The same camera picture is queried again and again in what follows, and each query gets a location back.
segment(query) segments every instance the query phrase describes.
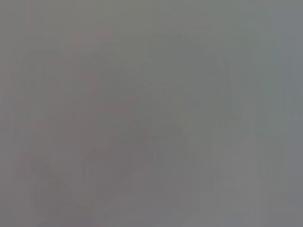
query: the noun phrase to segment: gray background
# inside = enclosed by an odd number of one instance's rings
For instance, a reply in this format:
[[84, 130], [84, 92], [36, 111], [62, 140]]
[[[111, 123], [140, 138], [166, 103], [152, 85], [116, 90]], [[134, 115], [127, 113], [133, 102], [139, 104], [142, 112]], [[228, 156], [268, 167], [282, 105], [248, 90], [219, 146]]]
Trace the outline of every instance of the gray background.
[[1, 225], [302, 226], [302, 9], [2, 0]]

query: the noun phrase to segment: gray surface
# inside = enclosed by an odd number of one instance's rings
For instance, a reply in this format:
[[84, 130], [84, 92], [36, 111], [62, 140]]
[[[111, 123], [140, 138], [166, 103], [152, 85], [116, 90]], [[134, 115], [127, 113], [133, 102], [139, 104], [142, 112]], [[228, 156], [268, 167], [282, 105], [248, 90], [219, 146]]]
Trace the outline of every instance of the gray surface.
[[0, 2], [0, 225], [302, 226], [300, 1]]

